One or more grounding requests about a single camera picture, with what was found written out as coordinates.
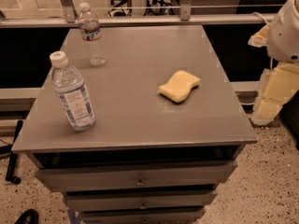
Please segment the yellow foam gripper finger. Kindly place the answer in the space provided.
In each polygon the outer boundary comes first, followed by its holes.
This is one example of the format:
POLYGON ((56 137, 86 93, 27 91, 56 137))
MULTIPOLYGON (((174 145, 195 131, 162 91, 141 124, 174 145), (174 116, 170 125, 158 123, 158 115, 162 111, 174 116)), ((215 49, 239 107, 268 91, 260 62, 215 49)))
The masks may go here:
POLYGON ((251 121, 264 126, 272 122, 282 107, 299 91, 299 64, 279 62, 273 70, 264 69, 251 121))
POLYGON ((257 33, 255 33, 250 37, 248 44, 256 48, 261 48, 266 46, 268 43, 268 33, 269 33, 269 25, 266 24, 257 33))

